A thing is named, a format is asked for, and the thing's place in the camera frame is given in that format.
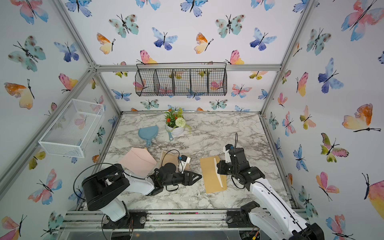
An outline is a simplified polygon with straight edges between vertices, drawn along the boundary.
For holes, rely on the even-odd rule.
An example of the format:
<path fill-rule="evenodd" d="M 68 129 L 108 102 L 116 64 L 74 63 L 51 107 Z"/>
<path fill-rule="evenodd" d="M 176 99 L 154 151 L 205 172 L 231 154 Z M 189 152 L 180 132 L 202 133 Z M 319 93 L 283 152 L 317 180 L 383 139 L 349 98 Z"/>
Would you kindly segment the cream letter paper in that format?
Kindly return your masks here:
<path fill-rule="evenodd" d="M 181 170 L 181 168 L 179 167 L 179 160 L 178 160 L 179 154 L 176 151 L 171 151 L 168 154 L 166 153 L 167 151 L 162 151 L 162 154 L 160 157 L 160 167 L 164 166 L 166 163 L 172 163 L 177 168 L 176 172 L 179 172 L 179 170 Z"/>

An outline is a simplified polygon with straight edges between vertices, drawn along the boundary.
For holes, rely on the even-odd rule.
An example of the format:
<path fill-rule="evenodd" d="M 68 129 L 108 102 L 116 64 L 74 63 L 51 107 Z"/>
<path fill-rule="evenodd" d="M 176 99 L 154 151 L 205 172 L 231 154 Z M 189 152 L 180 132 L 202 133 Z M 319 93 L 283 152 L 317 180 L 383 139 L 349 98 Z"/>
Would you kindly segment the brown kraft envelope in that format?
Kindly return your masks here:
<path fill-rule="evenodd" d="M 203 173 L 204 186 L 207 194 L 223 192 L 227 190 L 227 176 L 218 174 L 217 164 L 219 156 L 200 159 Z"/>

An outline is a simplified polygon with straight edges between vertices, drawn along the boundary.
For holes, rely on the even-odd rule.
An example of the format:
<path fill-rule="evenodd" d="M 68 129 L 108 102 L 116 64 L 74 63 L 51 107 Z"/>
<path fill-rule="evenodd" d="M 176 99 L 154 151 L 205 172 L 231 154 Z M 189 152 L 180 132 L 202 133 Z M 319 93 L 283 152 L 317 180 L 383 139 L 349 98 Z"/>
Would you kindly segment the pink envelope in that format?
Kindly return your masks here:
<path fill-rule="evenodd" d="M 131 148 L 119 164 L 133 174 L 144 178 L 156 167 L 157 161 L 147 149 Z"/>

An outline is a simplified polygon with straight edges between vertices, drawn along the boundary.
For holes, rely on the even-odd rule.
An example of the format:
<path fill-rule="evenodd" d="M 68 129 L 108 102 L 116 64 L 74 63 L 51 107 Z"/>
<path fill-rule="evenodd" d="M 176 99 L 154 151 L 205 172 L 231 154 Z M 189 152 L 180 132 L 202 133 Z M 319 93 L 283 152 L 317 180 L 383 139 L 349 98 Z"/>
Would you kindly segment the white letter paper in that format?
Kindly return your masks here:
<path fill-rule="evenodd" d="M 218 164 L 218 162 L 217 162 L 216 158 L 214 158 L 214 167 L 215 167 L 216 176 L 218 178 L 221 189 L 223 189 L 224 186 L 223 186 L 221 175 L 219 174 L 219 168 L 217 167 L 217 164 Z"/>

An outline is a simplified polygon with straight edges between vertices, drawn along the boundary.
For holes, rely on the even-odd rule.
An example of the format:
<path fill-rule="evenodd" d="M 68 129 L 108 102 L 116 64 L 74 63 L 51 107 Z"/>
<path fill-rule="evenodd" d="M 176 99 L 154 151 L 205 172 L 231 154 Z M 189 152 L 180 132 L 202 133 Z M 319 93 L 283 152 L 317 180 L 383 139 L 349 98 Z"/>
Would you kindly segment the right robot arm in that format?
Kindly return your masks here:
<path fill-rule="evenodd" d="M 225 160 L 217 163 L 217 173 L 237 180 L 258 201 L 251 201 L 227 215 L 229 228 L 254 226 L 272 240 L 323 240 L 323 230 L 309 224 L 279 196 L 266 176 L 246 159 L 244 149 L 226 145 Z"/>

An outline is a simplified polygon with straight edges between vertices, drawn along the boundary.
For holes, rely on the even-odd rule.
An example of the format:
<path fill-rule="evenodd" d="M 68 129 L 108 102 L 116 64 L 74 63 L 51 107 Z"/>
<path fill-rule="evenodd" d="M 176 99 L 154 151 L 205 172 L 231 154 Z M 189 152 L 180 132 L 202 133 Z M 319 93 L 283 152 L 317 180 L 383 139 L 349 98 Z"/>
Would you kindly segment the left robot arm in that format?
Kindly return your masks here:
<path fill-rule="evenodd" d="M 118 200 L 124 191 L 155 196 L 168 186 L 192 186 L 200 179 L 202 175 L 194 172 L 177 172 L 172 163 L 155 169 L 144 179 L 127 174 L 121 164 L 113 164 L 85 178 L 82 187 L 88 210 L 101 211 L 110 221 L 118 223 L 130 217 L 126 204 Z"/>

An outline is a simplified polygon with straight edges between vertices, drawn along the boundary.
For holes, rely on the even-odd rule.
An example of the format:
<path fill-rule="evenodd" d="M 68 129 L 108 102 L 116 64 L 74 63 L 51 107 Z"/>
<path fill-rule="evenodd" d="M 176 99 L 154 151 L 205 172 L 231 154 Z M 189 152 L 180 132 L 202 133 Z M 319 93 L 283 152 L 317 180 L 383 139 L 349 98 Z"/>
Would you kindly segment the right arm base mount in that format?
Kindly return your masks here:
<path fill-rule="evenodd" d="M 255 201 L 251 201 L 237 210 L 228 210 L 226 213 L 226 224 L 228 228 L 259 228 L 260 220 L 255 220 L 256 211 L 261 213 L 268 213 L 266 208 L 262 208 L 260 204 Z"/>

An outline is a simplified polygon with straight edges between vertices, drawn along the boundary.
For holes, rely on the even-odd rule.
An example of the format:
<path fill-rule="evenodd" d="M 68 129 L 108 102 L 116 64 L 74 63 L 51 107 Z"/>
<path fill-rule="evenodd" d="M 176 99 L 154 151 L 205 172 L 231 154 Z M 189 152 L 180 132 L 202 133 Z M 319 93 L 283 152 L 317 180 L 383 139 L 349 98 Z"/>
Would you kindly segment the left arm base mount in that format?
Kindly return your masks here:
<path fill-rule="evenodd" d="M 144 229 L 145 223 L 147 221 L 147 212 L 138 212 L 138 211 L 128 211 L 126 216 L 122 217 L 120 220 L 117 220 L 113 222 L 109 219 L 109 217 L 106 218 L 108 221 L 105 223 L 103 220 L 102 227 L 103 229 L 111 229 L 111 230 L 118 230 L 118 229 L 126 229 L 126 230 L 136 230 L 136 229 Z"/>

